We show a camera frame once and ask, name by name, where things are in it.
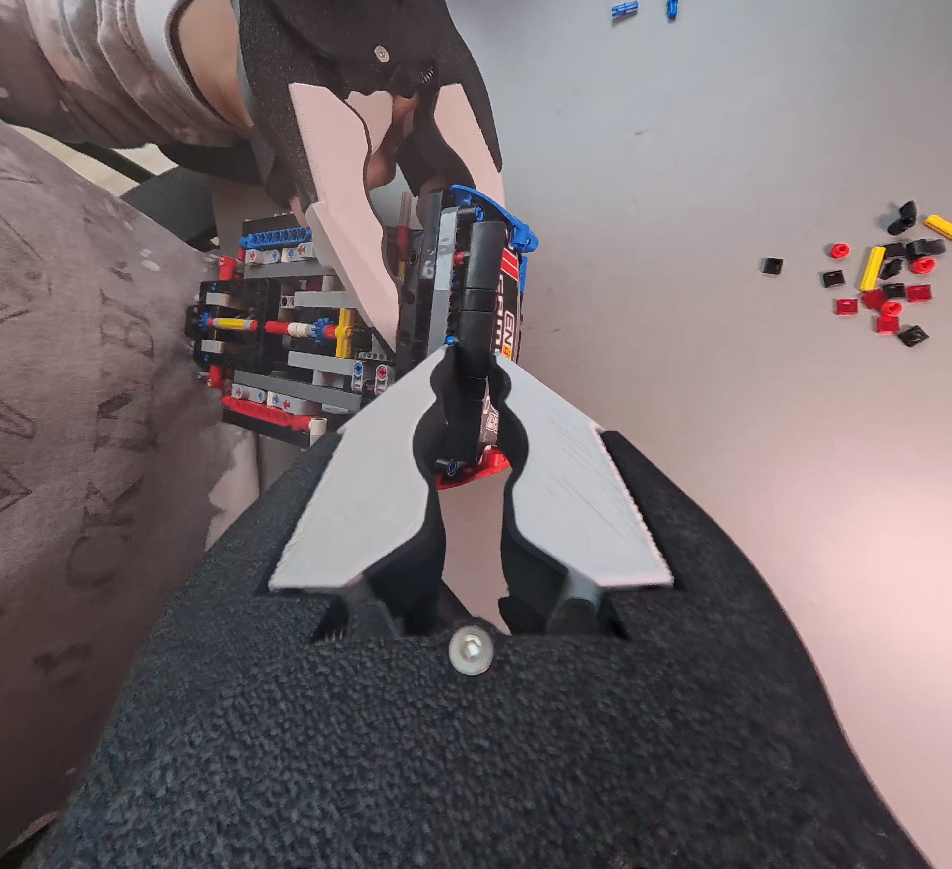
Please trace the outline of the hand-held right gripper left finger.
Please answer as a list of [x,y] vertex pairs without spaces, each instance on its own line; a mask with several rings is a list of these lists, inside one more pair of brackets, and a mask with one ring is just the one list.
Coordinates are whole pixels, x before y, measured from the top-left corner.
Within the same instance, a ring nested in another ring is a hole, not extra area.
[[343,427],[273,572],[271,593],[373,596],[411,634],[432,631],[446,559],[434,477],[443,458],[448,349]]

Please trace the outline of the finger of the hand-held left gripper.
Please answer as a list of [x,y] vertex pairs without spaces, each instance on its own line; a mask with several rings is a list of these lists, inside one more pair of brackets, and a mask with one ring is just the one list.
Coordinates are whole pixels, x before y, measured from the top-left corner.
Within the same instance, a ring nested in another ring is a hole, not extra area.
[[394,124],[387,91],[339,98],[292,82],[289,92],[315,196],[305,212],[322,258],[333,266],[364,321],[389,353],[397,344],[399,288],[386,257],[385,227],[368,195],[367,167]]
[[434,108],[435,128],[449,150],[448,166],[442,169],[450,185],[461,185],[506,204],[502,171],[497,167],[489,144],[472,109],[466,91],[459,84],[440,88]]

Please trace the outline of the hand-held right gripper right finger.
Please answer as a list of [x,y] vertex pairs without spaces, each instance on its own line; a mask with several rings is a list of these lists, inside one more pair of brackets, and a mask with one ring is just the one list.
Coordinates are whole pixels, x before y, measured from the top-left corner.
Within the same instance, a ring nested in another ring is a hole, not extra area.
[[675,579],[599,423],[501,354],[491,368],[505,486],[499,610],[513,635],[598,634],[607,599]]

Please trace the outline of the toy brick race car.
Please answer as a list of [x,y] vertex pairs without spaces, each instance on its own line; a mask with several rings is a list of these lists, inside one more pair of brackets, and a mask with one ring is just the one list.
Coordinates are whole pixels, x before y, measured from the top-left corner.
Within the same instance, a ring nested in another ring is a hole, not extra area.
[[361,313],[331,264],[317,221],[287,214],[247,221],[235,256],[221,256],[184,315],[200,376],[221,397],[222,419],[262,437],[307,447],[342,432],[400,378],[442,349],[465,370],[447,395],[446,432],[432,463],[438,489],[498,474],[499,410],[483,368],[516,361],[527,258],[534,233],[506,208],[454,185],[428,196],[422,227],[413,198],[383,234],[385,273],[395,276],[391,347]]

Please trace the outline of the person's left forearm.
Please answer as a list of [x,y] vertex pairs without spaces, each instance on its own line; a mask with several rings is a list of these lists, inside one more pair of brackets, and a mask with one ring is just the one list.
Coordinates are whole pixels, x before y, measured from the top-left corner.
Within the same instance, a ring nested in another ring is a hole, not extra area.
[[107,148],[232,146],[239,129],[186,66],[178,29],[195,1],[2,0],[2,121]]

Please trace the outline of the grey desk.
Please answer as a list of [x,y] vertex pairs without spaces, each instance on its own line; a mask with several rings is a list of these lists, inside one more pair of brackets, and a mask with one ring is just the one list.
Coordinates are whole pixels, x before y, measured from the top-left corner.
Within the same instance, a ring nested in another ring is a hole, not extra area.
[[446,0],[540,238],[520,364],[744,550],[950,867],[950,266],[916,348],[822,247],[950,218],[950,0]]

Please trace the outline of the person's left hand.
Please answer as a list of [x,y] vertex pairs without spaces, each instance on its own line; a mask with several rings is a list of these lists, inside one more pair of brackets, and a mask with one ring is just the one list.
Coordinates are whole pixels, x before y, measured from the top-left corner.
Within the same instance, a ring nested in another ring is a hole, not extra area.
[[202,99],[247,137],[253,121],[239,84],[239,32],[231,0],[190,0],[175,33],[185,69]]

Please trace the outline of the person's grey sweatshirt torso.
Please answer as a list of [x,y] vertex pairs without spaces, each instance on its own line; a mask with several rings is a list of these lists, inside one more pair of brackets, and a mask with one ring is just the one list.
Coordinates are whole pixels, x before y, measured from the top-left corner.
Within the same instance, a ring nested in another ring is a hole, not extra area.
[[1,174],[7,850],[64,806],[169,594],[257,481],[184,337],[205,255],[6,125]]

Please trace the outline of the pile of small brick pieces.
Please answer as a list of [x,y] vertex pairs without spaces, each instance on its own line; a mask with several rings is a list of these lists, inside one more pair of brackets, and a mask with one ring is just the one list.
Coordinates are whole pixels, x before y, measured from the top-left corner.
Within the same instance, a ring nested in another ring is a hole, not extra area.
[[827,265],[814,280],[829,295],[832,315],[865,316],[874,335],[916,348],[929,334],[912,315],[934,300],[932,278],[950,266],[951,221],[908,199],[890,203],[876,225],[868,244],[857,238],[825,244]]

